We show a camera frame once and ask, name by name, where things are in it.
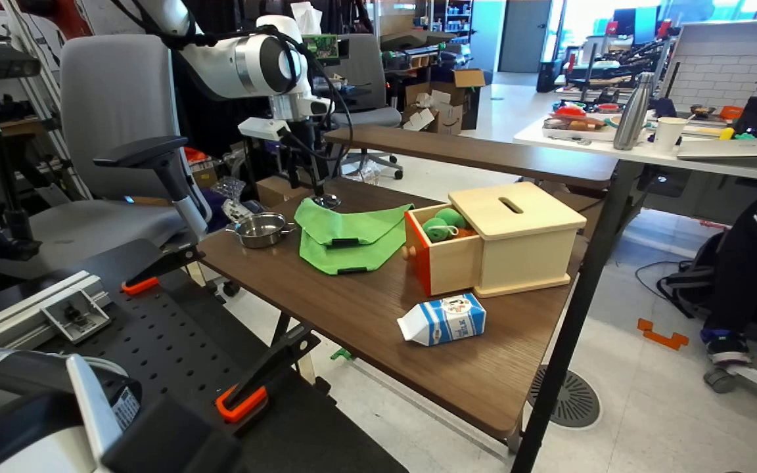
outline floor drain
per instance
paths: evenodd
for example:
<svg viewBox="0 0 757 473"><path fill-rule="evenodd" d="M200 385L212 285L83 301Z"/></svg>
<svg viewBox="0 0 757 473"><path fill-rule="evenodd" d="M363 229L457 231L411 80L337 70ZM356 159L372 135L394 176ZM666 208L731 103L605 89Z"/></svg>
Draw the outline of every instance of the floor drain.
<svg viewBox="0 0 757 473"><path fill-rule="evenodd" d="M530 385L530 405L535 405L539 382L540 382L544 368L535 373ZM556 393L556 407L551 414L551 422L568 424L568 428L585 428L598 417L598 398L593 388L574 373L564 373L563 388Z"/></svg>

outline black metal frame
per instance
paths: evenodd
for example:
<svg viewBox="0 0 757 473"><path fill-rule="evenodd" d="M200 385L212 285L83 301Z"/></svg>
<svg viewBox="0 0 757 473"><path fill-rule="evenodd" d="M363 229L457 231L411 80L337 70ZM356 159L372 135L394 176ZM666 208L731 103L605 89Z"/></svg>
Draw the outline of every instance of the black metal frame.
<svg viewBox="0 0 757 473"><path fill-rule="evenodd" d="M582 319L589 315L591 296L605 269L605 263L609 260L632 205L641 205L639 179L643 170L645 164L641 162L618 159L614 164L611 187L605 200L605 209L598 214L595 231L589 242L582 265L577 269L577 283L572 288L572 298L568 304L560 336L555 340L551 359L540 375L535 407L530 411L527 428L521 434L518 455L513 459L513 470L518 473L534 470L547 422L556 407L556 393L564 380L572 348L577 347Z"/></svg>
<svg viewBox="0 0 757 473"><path fill-rule="evenodd" d="M54 272L96 272L112 298L112 323L76 347L54 338L41 348L114 359L141 380L145 401L171 393L210 428L224 430L227 424L212 405L217 388L243 380L271 347L180 269L162 272L159 288L141 296L112 292L155 255L156 246L130 242ZM337 410L325 380L309 385L285 363L254 380L264 380L272 401L262 414L227 428L239 439L235 464L227 470L405 470Z"/></svg>

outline gray office chair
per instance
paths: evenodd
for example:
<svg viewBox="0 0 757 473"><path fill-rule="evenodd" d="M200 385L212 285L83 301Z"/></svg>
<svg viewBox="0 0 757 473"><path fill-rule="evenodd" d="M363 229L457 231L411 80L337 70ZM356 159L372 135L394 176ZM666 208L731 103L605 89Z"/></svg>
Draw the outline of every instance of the gray office chair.
<svg viewBox="0 0 757 473"><path fill-rule="evenodd" d="M350 58L343 58L339 64L329 64L325 72L343 76L354 89L346 99L352 126L400 126L401 113L386 103L386 76L377 38L372 33L339 33L339 38L350 41ZM340 106L333 113L333 120L346 126ZM360 159L354 172L360 172L364 162L377 162L394 168L394 179L401 179L401 164L394 155L380 158L375 151L360 149L350 158Z"/></svg>
<svg viewBox="0 0 757 473"><path fill-rule="evenodd" d="M210 208L183 162L171 70L171 53L156 36L64 41L63 135L74 170L95 197L118 200L78 200L30 214L38 252L29 260L0 256L0 272L38 277L133 239L159 246L183 234L205 234ZM174 208L126 205L126 193L167 197Z"/></svg>

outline chair armrest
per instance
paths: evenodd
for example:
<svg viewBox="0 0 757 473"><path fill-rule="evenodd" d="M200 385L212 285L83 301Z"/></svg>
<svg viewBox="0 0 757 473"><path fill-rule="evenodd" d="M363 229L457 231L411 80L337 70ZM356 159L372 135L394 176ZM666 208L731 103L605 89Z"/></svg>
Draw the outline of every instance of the chair armrest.
<svg viewBox="0 0 757 473"><path fill-rule="evenodd" d="M92 162L101 168L162 168L183 145L185 135L137 138L110 149L110 155L92 158Z"/></svg>

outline table leg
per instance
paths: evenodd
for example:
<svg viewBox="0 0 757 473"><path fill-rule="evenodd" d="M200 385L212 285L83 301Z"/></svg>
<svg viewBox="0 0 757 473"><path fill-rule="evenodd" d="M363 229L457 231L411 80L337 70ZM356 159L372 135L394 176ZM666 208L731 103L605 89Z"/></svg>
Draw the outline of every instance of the table leg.
<svg viewBox="0 0 757 473"><path fill-rule="evenodd" d="M288 323L291 323L291 315L288 311L277 311L271 344L275 344L288 331Z"/></svg>
<svg viewBox="0 0 757 473"><path fill-rule="evenodd" d="M340 164L343 164L343 158L346 158L346 145L333 142L329 155L331 155L331 164L333 164L333 168L329 170L329 176L331 176L331 179L339 179L339 176L340 176Z"/></svg>
<svg viewBox="0 0 757 473"><path fill-rule="evenodd" d="M598 276L605 269L605 263L609 260L609 255L620 239L620 231L626 226L628 213L632 209L632 205L641 205L641 200L639 200L639 176L641 172L643 172L641 162L618 159L618 164L614 164L611 187L609 187L609 193L605 200L605 209L601 209L595 231L589 242L589 248L585 248L585 256L582 256L582 265L577 272L577 283L574 283L572 298L564 309L564 319L563 319L560 336L555 340L551 359L540 375L535 407L530 411L524 434L521 435L521 445L518 445L513 470L521 470L521 473L534 470L535 452L540 445L547 422L556 407L556 393L560 393L560 385L564 380L568 363L569 363L572 348L577 344L577 336L580 336L582 319L589 315L589 304L591 304L593 288L598 283Z"/></svg>

